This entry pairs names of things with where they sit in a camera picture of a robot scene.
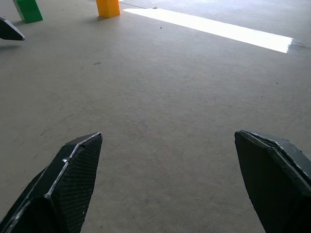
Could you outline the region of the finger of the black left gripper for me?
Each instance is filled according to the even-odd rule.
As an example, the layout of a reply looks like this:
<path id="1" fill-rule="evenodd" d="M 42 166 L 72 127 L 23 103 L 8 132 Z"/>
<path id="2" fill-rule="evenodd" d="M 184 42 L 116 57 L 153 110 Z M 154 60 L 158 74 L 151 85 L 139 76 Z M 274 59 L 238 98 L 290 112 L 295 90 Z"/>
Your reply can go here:
<path id="1" fill-rule="evenodd" d="M 11 22 L 0 17 L 0 39 L 24 41 L 25 36 Z"/>

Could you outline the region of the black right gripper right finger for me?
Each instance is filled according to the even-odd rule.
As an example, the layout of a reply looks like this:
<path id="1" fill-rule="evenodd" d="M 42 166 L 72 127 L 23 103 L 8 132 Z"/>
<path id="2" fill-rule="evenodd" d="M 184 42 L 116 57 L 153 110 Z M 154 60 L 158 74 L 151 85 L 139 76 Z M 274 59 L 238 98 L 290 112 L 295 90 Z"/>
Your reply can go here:
<path id="1" fill-rule="evenodd" d="M 284 138 L 235 132 L 240 169 L 266 233 L 311 233 L 311 160 Z"/>

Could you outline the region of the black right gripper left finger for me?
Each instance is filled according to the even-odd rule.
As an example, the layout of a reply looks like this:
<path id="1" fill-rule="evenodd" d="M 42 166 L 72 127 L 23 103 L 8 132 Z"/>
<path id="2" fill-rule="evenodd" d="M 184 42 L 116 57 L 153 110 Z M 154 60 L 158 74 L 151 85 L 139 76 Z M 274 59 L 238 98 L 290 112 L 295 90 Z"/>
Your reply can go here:
<path id="1" fill-rule="evenodd" d="M 62 146 L 0 222 L 0 233 L 80 233 L 94 191 L 100 132 Z"/>

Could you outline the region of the green block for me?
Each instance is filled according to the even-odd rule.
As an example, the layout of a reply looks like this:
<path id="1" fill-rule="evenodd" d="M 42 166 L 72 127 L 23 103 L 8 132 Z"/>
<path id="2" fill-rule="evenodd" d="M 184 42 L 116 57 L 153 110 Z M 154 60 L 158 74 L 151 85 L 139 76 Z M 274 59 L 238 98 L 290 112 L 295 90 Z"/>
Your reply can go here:
<path id="1" fill-rule="evenodd" d="M 13 3 L 21 20 L 25 23 L 33 23 L 43 20 L 36 0 L 13 0 Z"/>

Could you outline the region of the yellow block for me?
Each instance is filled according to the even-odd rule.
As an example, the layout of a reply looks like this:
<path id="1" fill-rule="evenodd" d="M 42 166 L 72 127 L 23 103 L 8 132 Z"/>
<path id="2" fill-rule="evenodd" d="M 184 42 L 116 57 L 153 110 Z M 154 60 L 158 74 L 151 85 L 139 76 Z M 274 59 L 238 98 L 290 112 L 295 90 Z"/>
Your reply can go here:
<path id="1" fill-rule="evenodd" d="M 121 14 L 119 0 L 96 0 L 100 17 L 112 18 Z"/>

